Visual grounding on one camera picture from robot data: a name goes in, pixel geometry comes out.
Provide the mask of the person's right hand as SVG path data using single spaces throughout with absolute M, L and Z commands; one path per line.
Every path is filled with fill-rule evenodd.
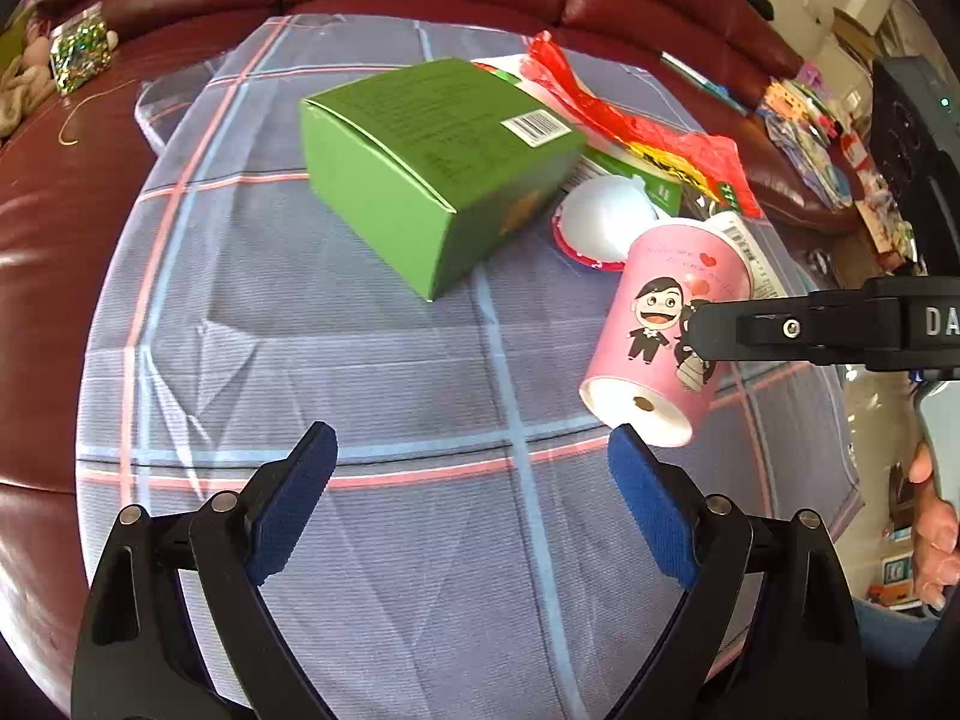
M 940 613 L 958 583 L 958 518 L 935 490 L 929 447 L 919 442 L 908 470 L 914 489 L 913 580 L 916 594 Z

